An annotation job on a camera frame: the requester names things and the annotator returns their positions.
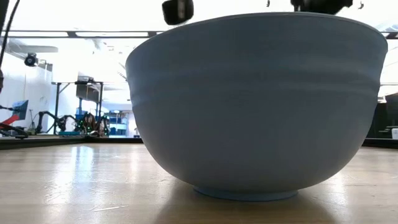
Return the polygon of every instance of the bowl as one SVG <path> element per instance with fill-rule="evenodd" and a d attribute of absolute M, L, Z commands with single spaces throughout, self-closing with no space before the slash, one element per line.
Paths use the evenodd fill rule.
<path fill-rule="evenodd" d="M 153 158 L 204 194 L 266 201 L 336 174 L 366 137 L 387 42 L 314 13 L 221 17 L 144 42 L 126 62 Z"/>

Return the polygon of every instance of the bowl foot ring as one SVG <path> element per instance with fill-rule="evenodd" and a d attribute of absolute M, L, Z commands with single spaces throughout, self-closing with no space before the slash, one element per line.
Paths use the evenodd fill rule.
<path fill-rule="evenodd" d="M 275 193 L 264 193 L 264 194 L 245 194 L 236 192 L 227 192 L 224 190 L 216 190 L 206 187 L 193 187 L 197 192 L 215 198 L 247 201 L 247 202 L 268 202 L 273 200 L 282 200 L 297 195 L 298 191 L 288 192 L 275 192 Z"/>

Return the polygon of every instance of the white ceiling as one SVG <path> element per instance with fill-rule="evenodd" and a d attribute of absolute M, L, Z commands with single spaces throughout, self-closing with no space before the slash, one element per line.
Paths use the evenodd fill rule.
<path fill-rule="evenodd" d="M 23 0 L 12 23 L 12 30 L 168 30 L 172 26 L 163 20 L 161 4 L 164 0 Z M 360 0 L 354 0 L 351 8 L 343 9 L 338 15 L 365 22 L 383 31 L 398 24 L 398 0 L 362 0 L 363 9 L 358 9 Z M 15 0 L 10 0 L 10 8 Z M 191 22 L 214 17 L 250 12 L 292 11 L 290 0 L 194 0 L 195 15 Z M 145 39 L 100 39 L 96 44 L 83 39 L 24 39 L 27 45 L 51 45 L 60 49 L 74 50 L 85 74 L 104 82 L 123 82 L 118 74 L 128 54 Z M 398 40 L 389 41 L 389 53 L 382 72 L 382 83 L 398 83 Z M 43 57 L 51 60 L 51 55 Z M 123 93 L 104 93 L 108 101 L 118 100 L 129 103 L 127 85 L 120 85 Z M 398 88 L 385 88 L 384 92 L 398 92 Z"/>

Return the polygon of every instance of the wooden table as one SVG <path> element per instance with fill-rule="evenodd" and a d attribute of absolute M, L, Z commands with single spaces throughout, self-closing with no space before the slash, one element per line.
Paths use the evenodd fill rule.
<path fill-rule="evenodd" d="M 338 174 L 276 202 L 207 197 L 142 144 L 0 151 L 0 223 L 398 223 L 398 150 L 362 148 Z"/>

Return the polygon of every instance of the security camera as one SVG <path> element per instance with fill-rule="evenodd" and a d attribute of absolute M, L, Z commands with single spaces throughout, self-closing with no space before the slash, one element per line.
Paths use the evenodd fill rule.
<path fill-rule="evenodd" d="M 26 66 L 36 67 L 39 64 L 39 60 L 36 57 L 36 53 L 28 53 L 24 63 Z"/>

